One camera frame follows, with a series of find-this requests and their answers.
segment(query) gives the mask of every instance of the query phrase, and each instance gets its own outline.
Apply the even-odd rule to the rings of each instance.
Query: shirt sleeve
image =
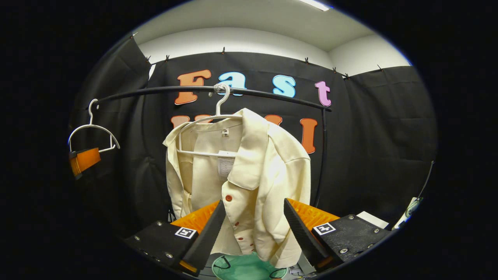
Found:
[[[301,248],[283,212],[284,199],[291,198],[309,205],[310,189],[309,158],[298,158],[281,165],[262,206],[264,227],[276,242],[276,251],[269,259],[275,268],[293,266],[301,255]]]

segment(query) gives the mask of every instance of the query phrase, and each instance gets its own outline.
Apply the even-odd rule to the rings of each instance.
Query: shirt label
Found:
[[[220,155],[235,155],[236,153],[231,151],[221,150],[218,152]],[[219,157],[218,158],[218,175],[221,178],[228,178],[228,174],[232,171],[232,167],[234,167],[235,158],[229,157]]]

